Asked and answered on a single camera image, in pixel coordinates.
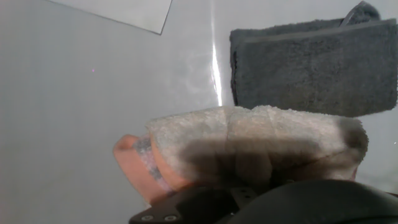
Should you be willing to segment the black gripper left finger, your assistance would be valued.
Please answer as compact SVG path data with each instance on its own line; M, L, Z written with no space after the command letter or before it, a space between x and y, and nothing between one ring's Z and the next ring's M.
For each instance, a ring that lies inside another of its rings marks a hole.
M195 187L155 203L129 224L226 224L256 197L249 187Z

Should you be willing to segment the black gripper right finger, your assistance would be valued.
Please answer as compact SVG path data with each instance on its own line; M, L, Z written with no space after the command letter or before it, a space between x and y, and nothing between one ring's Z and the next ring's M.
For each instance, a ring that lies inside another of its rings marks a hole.
M220 223L397 223L397 196L348 180L304 180L255 189L257 197Z

